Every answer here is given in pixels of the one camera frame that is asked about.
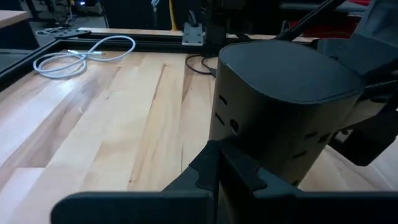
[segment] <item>black cylindrical device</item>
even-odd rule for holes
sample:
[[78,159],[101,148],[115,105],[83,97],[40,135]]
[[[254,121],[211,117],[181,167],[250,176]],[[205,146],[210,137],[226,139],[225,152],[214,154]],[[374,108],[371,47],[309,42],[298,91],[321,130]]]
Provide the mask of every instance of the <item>black cylindrical device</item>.
[[230,138],[298,185],[363,91],[358,73],[281,40],[220,51],[210,139]]

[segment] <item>wooden table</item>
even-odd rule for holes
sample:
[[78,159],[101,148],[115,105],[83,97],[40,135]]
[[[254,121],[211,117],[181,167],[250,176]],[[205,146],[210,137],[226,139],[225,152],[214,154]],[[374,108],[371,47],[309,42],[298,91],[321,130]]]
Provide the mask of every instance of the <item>wooden table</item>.
[[0,10],[0,28],[23,21],[28,17],[29,15],[25,11]]
[[[69,80],[31,72],[1,92],[0,223],[48,223],[68,194],[159,191],[176,178],[208,139],[215,84],[186,68],[186,57],[133,52],[89,61],[86,73]],[[204,69],[199,58],[192,63]],[[396,147],[368,167],[326,148],[300,188],[398,189]]]

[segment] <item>black rod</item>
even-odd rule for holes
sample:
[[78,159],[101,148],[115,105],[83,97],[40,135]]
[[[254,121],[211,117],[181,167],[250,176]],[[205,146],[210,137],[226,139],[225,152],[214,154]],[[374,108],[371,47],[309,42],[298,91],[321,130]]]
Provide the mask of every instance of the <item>black rod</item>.
[[320,16],[327,11],[332,11],[336,9],[346,0],[327,0],[323,2],[318,8],[314,9],[312,12],[307,14],[303,19],[301,19],[297,25],[285,32],[280,33],[276,36],[275,40],[294,40],[306,29],[314,25]]

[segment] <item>metal bracket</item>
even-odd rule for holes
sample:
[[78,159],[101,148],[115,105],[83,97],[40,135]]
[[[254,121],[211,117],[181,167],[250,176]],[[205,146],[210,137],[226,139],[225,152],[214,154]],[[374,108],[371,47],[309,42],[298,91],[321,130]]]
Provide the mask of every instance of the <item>metal bracket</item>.
[[89,30],[63,30],[62,32],[53,34],[55,39],[66,39],[69,37],[77,37],[83,34],[89,34],[91,31]]
[[182,45],[203,46],[203,29],[201,24],[191,25],[189,22],[184,24],[184,33],[182,36]]

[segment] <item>red object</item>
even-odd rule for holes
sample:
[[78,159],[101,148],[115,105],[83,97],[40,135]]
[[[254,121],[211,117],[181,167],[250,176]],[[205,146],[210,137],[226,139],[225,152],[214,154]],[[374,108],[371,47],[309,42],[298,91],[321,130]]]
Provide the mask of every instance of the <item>red object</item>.
[[[370,0],[349,0],[352,3],[368,6]],[[304,37],[319,37],[319,38],[346,38],[349,39],[358,25],[359,19],[357,17],[336,16],[329,18],[322,25],[313,26],[304,31]],[[290,21],[291,27],[296,26],[298,21]]]

